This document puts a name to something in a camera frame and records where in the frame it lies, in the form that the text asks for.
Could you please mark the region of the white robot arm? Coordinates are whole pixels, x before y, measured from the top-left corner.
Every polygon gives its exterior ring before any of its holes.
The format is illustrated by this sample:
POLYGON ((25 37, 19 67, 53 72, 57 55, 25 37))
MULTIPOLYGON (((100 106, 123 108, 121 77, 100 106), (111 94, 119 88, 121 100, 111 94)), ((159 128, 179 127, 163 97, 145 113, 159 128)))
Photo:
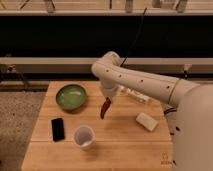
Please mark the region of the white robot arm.
POLYGON ((213 171, 213 84, 123 68, 107 52, 91 67, 103 95, 111 99, 122 85, 177 109, 172 171, 213 171))

